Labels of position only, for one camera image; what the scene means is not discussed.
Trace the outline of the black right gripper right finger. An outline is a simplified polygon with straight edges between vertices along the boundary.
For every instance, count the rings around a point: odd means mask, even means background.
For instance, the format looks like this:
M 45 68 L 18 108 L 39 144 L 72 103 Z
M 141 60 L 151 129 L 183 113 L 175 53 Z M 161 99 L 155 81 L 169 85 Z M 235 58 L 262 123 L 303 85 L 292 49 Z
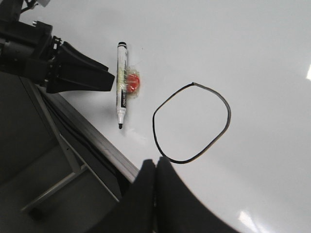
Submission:
M 232 233 L 188 189 L 167 158 L 156 166 L 156 216 L 160 233 Z

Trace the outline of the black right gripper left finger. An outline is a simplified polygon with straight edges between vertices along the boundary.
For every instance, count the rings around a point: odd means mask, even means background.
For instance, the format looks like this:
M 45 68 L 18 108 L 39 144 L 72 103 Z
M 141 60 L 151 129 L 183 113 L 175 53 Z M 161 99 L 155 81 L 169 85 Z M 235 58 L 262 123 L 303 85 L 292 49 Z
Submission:
M 151 159 L 141 169 L 120 202 L 88 233 L 152 233 L 156 167 Z

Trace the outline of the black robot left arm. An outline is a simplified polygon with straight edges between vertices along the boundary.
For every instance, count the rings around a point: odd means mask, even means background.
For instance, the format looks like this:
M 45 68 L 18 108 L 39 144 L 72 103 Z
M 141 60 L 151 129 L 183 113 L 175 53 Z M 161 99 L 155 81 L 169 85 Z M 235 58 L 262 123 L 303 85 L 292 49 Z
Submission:
M 52 35 L 52 25 L 19 20 L 39 4 L 37 0 L 0 2 L 0 70 L 46 88 L 47 93 L 112 89 L 108 67 L 83 55 L 71 44 Z

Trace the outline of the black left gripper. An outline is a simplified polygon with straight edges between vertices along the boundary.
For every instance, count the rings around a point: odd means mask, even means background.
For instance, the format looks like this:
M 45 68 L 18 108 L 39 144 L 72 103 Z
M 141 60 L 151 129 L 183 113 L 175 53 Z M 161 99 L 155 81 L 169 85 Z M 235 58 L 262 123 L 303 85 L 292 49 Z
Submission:
M 51 78 L 58 49 L 60 64 L 86 69 L 63 67 Z M 53 36 L 52 26 L 41 21 L 33 21 L 32 25 L 0 22 L 0 70 L 35 84 L 48 83 L 46 92 L 52 94 L 80 90 L 109 92 L 115 79 L 107 66 Z

